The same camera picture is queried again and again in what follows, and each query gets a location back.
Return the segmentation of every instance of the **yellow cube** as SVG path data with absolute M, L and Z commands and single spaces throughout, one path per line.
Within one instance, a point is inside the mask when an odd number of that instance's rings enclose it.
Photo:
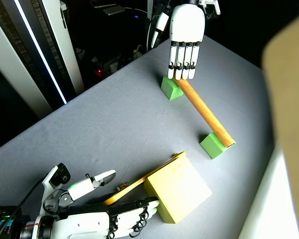
M 157 211 L 165 223 L 178 223 L 212 193 L 185 154 L 144 182 L 149 196 L 159 199 Z

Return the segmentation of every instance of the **green block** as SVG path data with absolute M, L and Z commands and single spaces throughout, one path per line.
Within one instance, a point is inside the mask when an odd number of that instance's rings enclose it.
M 167 76 L 163 77 L 160 88 L 170 101 L 184 95 L 184 92 L 181 90 L 181 88 Z
M 212 159 L 216 158 L 232 146 L 226 147 L 214 132 L 210 133 L 203 141 L 201 141 L 200 145 Z

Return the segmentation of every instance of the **wooden rod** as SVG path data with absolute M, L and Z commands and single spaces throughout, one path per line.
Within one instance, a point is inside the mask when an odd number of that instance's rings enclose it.
M 224 126 L 219 122 L 213 112 L 209 109 L 207 104 L 198 95 L 195 89 L 189 84 L 187 80 L 180 79 L 174 81 L 183 90 L 184 94 L 192 102 L 198 112 L 203 116 L 208 125 L 217 134 L 219 139 L 223 142 L 226 147 L 229 147 L 235 143 L 235 140 L 230 136 Z

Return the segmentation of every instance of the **led light strip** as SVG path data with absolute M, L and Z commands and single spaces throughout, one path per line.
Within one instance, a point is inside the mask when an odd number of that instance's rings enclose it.
M 26 19 L 26 16 L 25 16 L 25 14 L 24 14 L 24 12 L 23 12 L 23 9 L 22 9 L 22 7 L 21 7 L 21 5 L 20 5 L 20 3 L 19 3 L 19 0 L 14 0 L 14 2 L 15 2 L 15 5 L 16 5 L 16 7 L 18 8 L 18 10 L 19 10 L 19 12 L 20 12 L 20 15 L 21 15 L 21 17 L 22 17 L 22 20 L 23 20 L 23 22 L 24 22 L 24 24 L 25 24 L 25 26 L 26 26 L 26 29 L 28 30 L 28 32 L 29 32 L 29 34 L 30 34 L 30 36 L 31 36 L 31 38 L 32 38 L 33 43 L 34 43 L 36 49 L 38 50 L 39 55 L 40 55 L 40 57 L 41 57 L 41 59 L 42 59 L 44 65 L 45 65 L 46 69 L 47 69 L 48 72 L 49 72 L 49 75 L 51 76 L 51 79 L 52 79 L 52 81 L 53 81 L 53 83 L 54 83 L 56 89 L 58 90 L 58 92 L 59 92 L 59 94 L 60 94 L 60 96 L 61 96 L 61 98 L 62 98 L 64 104 L 66 104 L 67 102 L 66 102 L 66 100 L 65 100 L 65 98 L 64 98 L 64 96 L 63 96 L 63 94 L 62 94 L 62 92 L 61 92 L 61 89 L 60 89 L 58 83 L 56 82 L 56 80 L 55 80 L 55 78 L 54 78 L 54 75 L 53 75 L 53 73 L 52 73 L 52 71 L 51 71 L 51 69 L 50 69 L 50 67 L 49 67 L 49 65 L 48 65 L 48 63 L 47 63 L 47 61 L 46 61 L 44 55 L 43 55 L 43 52 L 42 52 L 42 50 L 41 50 L 41 48 L 40 48 L 40 46 L 39 46 L 39 43 L 37 42 L 37 40 L 36 40 L 36 38 L 35 38 L 35 36 L 34 36 L 34 34 L 33 34 L 33 31 L 32 31 L 32 29 L 31 29 L 31 27 L 30 27 L 30 24 L 29 24 L 28 20 Z

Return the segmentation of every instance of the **gray tabletop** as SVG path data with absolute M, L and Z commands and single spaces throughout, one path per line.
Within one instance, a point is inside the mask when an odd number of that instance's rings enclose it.
M 204 38 L 191 83 L 237 142 L 211 160 L 199 145 L 209 126 L 186 96 L 169 101 L 160 90 L 168 59 L 166 41 L 1 147 L 0 203 L 17 205 L 60 162 L 71 173 L 68 186 L 85 173 L 116 169 L 114 181 L 84 203 L 187 151 L 212 196 L 179 224 L 155 215 L 140 238 L 237 238 L 274 146 L 263 72 Z M 22 207 L 32 218 L 42 192 Z M 145 197 L 138 187 L 122 202 Z

